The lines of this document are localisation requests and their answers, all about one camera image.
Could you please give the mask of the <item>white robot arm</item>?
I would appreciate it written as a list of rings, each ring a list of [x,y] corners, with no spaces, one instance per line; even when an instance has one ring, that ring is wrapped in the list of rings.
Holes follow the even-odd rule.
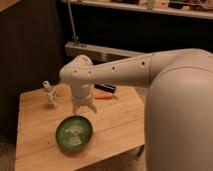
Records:
[[[60,70],[75,109],[93,84],[146,87],[147,171],[213,171],[213,53],[178,49],[94,65],[79,55]]]

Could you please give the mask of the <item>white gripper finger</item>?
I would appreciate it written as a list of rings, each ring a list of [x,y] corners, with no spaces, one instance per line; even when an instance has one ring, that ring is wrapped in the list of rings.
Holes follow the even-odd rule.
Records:
[[[72,108],[73,108],[73,113],[77,114],[80,107],[78,105],[73,105]]]
[[[89,104],[88,108],[91,109],[94,113],[97,113],[97,109],[94,104]]]

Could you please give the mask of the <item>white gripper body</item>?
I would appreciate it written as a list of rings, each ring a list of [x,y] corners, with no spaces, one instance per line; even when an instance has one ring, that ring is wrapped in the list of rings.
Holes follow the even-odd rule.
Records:
[[[92,86],[90,84],[72,85],[71,100],[76,106],[89,106],[93,104]]]

